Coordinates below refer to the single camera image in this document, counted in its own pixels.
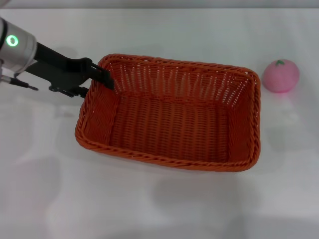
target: white table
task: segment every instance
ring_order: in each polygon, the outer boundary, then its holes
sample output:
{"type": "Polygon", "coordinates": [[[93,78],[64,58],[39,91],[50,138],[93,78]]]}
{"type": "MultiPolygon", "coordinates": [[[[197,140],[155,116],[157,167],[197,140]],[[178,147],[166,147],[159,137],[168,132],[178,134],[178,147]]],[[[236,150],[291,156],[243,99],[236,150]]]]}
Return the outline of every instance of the white table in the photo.
{"type": "Polygon", "coordinates": [[[0,86],[0,238],[317,239],[319,9],[52,9],[0,15],[68,57],[217,62],[261,74],[295,61],[292,92],[262,89],[262,153],[242,173],[100,155],[74,137],[81,98],[0,86]]]}

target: orange wicker basket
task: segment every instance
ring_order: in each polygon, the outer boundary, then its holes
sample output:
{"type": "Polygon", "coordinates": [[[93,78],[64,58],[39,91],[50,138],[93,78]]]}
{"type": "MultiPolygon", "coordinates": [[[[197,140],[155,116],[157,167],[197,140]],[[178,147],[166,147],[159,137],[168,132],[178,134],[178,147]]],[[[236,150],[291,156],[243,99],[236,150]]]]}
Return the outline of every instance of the orange wicker basket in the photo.
{"type": "Polygon", "coordinates": [[[260,154],[260,80],[249,69],[112,54],[111,91],[92,81],[75,135],[87,149],[162,166],[247,170],[260,154]]]}

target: pink ball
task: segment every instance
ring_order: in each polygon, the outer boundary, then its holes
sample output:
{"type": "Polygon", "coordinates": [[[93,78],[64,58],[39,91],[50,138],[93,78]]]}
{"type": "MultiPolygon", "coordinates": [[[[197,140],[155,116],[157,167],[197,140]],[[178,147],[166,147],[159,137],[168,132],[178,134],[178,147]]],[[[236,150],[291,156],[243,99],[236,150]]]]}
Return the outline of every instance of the pink ball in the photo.
{"type": "Polygon", "coordinates": [[[271,92],[285,93],[298,83],[300,72],[290,60],[277,60],[270,63],[263,75],[263,84],[271,92]]]}

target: green indicator light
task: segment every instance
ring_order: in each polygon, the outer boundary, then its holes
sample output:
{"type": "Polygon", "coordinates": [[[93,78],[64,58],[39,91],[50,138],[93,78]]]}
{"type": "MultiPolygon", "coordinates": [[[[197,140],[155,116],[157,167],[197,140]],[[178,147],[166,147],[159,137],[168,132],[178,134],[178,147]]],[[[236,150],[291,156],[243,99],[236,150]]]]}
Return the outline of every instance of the green indicator light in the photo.
{"type": "Polygon", "coordinates": [[[6,38],[6,42],[8,43],[9,46],[17,46],[19,41],[18,38],[14,35],[10,35],[6,38]]]}

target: basket bottom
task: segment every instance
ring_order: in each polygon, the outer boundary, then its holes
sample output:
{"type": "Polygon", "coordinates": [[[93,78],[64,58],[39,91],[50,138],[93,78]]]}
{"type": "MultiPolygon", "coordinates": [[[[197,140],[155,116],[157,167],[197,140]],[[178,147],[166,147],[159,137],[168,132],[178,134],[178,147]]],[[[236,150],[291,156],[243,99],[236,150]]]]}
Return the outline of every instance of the basket bottom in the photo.
{"type": "Polygon", "coordinates": [[[228,161],[228,111],[121,96],[110,146],[191,161],[228,161]]]}

